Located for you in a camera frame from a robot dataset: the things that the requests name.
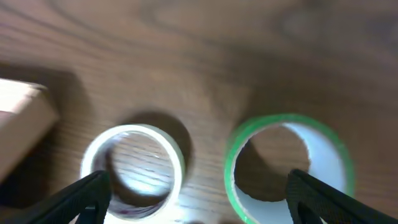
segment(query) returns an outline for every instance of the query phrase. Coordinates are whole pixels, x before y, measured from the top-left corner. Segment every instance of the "brown wooden surface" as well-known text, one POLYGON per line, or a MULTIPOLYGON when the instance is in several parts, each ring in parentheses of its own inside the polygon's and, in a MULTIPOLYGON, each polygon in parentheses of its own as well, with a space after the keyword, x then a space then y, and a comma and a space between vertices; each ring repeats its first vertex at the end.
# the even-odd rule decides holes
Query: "brown wooden surface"
MULTIPOLYGON (((169 221, 240 223, 223 185, 227 137, 244 118, 294 112, 339 134, 356 198, 398 218, 397 11, 394 0, 1 0, 1 76, 49 86, 63 116, 10 177, 4 200, 24 206, 56 192, 78 179, 100 132, 147 122, 170 132, 187 159, 169 221)), ((290 151, 256 146, 249 157, 305 169, 291 138, 273 143, 290 151)), ((126 166, 131 155, 146 158, 116 154, 126 166)), ((247 171, 267 167, 249 162, 258 166, 247 171)))

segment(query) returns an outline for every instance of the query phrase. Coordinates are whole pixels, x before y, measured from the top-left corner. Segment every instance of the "green tape roll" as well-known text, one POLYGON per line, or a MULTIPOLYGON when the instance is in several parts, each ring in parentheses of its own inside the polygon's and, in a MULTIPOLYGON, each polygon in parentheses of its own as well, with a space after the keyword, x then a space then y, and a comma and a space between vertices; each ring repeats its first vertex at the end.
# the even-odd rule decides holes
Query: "green tape roll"
POLYGON ((329 127, 297 114, 252 118, 240 125, 229 138, 224 167, 224 184, 228 199, 245 223, 293 223, 286 200, 263 202, 253 199, 236 186, 234 179, 236 159, 244 145, 255 134, 275 125, 288 128, 306 145, 310 175, 353 197, 353 164, 344 144, 329 127))

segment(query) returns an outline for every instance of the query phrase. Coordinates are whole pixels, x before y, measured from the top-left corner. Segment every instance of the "cardboard box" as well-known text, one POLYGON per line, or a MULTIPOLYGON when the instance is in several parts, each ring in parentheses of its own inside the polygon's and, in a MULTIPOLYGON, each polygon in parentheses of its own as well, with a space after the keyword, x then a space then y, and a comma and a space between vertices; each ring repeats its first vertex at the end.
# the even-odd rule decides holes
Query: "cardboard box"
POLYGON ((0 79, 0 183, 58 120, 46 87, 0 79))

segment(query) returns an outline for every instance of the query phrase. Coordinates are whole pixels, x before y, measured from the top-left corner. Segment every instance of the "white tape roll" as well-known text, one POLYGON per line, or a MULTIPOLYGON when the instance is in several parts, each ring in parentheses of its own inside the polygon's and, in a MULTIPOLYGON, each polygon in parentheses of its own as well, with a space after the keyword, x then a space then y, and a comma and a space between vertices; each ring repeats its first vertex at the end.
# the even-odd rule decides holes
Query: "white tape roll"
POLYGON ((185 173, 184 159, 174 139, 159 128, 147 124, 116 126, 100 134, 89 146, 81 162, 80 178, 96 170, 105 170, 106 153, 115 142, 129 134, 140 134, 159 143, 167 152, 174 168, 174 181, 169 195, 157 205, 137 207, 123 203, 113 195, 105 216, 105 223, 155 223, 174 206, 185 173))

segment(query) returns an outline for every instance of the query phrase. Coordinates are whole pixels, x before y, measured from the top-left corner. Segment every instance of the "black object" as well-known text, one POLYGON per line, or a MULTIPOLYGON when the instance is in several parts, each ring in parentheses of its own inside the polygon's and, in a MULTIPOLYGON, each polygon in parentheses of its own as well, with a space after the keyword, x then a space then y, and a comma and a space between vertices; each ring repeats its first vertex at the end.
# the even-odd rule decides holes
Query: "black object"
MULTIPOLYGON (((294 224, 398 224, 301 170, 292 170, 286 186, 287 204, 294 224)), ((3 222, 6 224, 101 224, 111 200, 106 171, 96 171, 43 202, 3 222)))
POLYGON ((69 185, 47 200, 4 220, 4 224, 102 224, 111 200, 106 171, 96 171, 69 185))
POLYGON ((389 217, 335 190, 301 170, 288 176, 287 204, 294 224, 332 223, 398 224, 389 217))

